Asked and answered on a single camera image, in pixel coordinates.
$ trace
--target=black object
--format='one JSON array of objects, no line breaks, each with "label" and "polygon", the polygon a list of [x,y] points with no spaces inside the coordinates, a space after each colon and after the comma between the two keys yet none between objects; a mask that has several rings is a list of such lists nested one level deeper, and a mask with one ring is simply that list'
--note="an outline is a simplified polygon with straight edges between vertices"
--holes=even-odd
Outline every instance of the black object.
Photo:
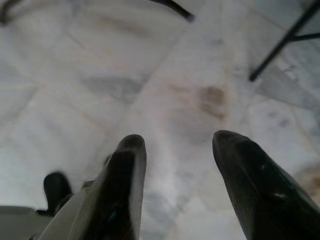
[{"label": "black object", "polygon": [[144,139],[125,137],[94,182],[69,199],[39,240],[138,240],[146,164]]},{"label": "black object", "polygon": [[48,209],[37,210],[37,213],[53,217],[72,196],[70,183],[63,173],[53,172],[44,178],[43,188]]},{"label": "black object", "polygon": [[214,134],[213,154],[248,240],[319,240],[320,209],[255,142]]},{"label": "black object", "polygon": [[320,0],[314,0],[314,3],[306,10],[306,12],[299,18],[293,27],[286,33],[277,46],[271,53],[262,61],[262,63],[251,73],[249,80],[254,82],[257,77],[264,71],[269,63],[281,52],[281,50],[290,42],[304,41],[310,39],[320,38],[320,33],[307,34],[297,36],[296,34],[309,22],[309,20],[320,9]]},{"label": "black object", "polygon": [[[176,13],[185,18],[188,22],[192,22],[195,16],[185,10],[182,6],[177,4],[172,0],[149,0],[158,4],[167,6],[168,8],[174,10]],[[18,5],[22,0],[6,0],[0,8],[0,24],[6,25],[9,21],[9,11],[16,5]]]}]

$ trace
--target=marble floor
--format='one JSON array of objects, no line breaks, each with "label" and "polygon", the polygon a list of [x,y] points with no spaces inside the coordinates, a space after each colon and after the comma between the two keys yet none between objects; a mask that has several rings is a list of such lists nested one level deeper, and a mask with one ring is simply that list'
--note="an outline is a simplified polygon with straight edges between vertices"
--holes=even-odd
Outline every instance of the marble floor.
[{"label": "marble floor", "polygon": [[[132,133],[148,155],[142,240],[245,239],[213,162],[220,129],[252,138],[308,190],[320,40],[290,44],[248,81],[303,1],[177,2],[193,23],[146,0],[26,0],[12,12],[0,28],[0,205],[46,208],[55,170],[78,191]],[[305,31],[320,32],[319,18]]]}]

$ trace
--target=metal frame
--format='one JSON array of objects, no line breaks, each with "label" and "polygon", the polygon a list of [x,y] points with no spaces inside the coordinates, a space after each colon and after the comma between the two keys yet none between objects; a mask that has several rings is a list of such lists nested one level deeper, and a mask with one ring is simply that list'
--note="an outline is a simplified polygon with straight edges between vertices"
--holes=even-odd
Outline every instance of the metal frame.
[{"label": "metal frame", "polygon": [[320,0],[315,0],[314,3],[307,9],[307,11],[299,18],[293,27],[286,33],[277,46],[264,59],[264,61],[250,74],[249,80],[254,82],[257,77],[265,70],[269,63],[282,51],[282,49],[290,42],[298,42],[310,39],[319,39],[320,33],[296,35],[317,13],[320,9]]}]

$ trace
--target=floor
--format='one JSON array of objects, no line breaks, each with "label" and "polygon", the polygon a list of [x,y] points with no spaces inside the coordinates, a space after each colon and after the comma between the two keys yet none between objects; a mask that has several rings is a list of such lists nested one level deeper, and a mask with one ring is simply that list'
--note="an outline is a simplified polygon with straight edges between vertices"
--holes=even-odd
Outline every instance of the floor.
[{"label": "floor", "polygon": [[301,176],[320,166],[320,41],[290,44],[248,81],[302,1],[177,2],[193,23],[143,0],[15,9],[0,28],[1,205],[46,208],[42,180],[55,170],[79,190],[132,133],[148,154],[142,240],[245,239],[213,163],[220,129],[252,138],[308,190]]}]

